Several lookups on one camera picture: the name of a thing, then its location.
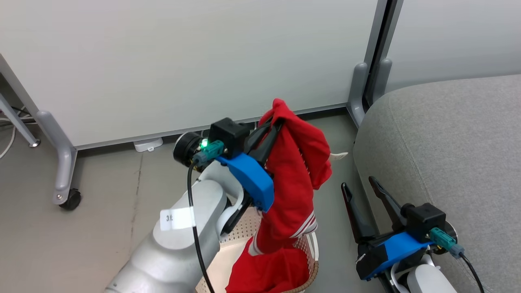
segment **whiteboard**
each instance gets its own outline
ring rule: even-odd
[[[405,0],[386,92],[432,81],[521,73],[521,2]]]
[[[346,103],[377,0],[16,0],[0,53],[75,146]]]

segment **teal connector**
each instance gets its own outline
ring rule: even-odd
[[[449,234],[445,233],[440,228],[431,229],[430,240],[436,243],[436,245],[445,248],[453,257],[459,259],[460,253],[463,253],[465,249],[463,246],[456,243],[456,240]]]
[[[225,144],[220,140],[216,140],[203,147],[200,152],[196,153],[193,160],[197,160],[197,165],[201,166],[202,164],[222,155],[224,150]]]

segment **gray tiled floor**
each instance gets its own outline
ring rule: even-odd
[[[333,152],[351,151],[355,128],[345,116],[311,121]],[[186,168],[171,144],[152,153],[122,149],[80,156],[74,182],[83,200],[73,212],[51,203],[56,155],[42,144],[29,149],[21,135],[0,159],[0,292],[99,292],[151,230],[159,211],[185,191]],[[11,135],[0,128],[0,150]],[[358,279],[354,243],[340,192],[361,184],[350,156],[332,163],[333,175],[315,193],[320,270],[306,292],[383,292],[379,282]]]

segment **laundry basket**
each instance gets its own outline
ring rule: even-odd
[[[235,229],[228,235],[228,239],[221,241],[221,249],[207,270],[208,277],[216,293],[226,292],[225,288],[228,285],[233,264],[244,250],[246,242],[257,231],[261,223],[260,217],[254,207],[248,208],[235,226]],[[318,243],[315,233],[313,232],[299,238],[294,246],[303,250],[307,255],[309,279],[302,286],[286,291],[287,293],[304,292],[313,283],[318,273]],[[203,278],[201,278],[195,291],[196,293],[209,292],[206,281]]]

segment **gray sofa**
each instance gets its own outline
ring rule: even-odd
[[[368,176],[400,204],[445,211],[485,291],[521,292],[521,75],[387,93],[367,112],[353,156],[381,233],[391,223]],[[434,261],[459,293],[479,291],[463,261]]]

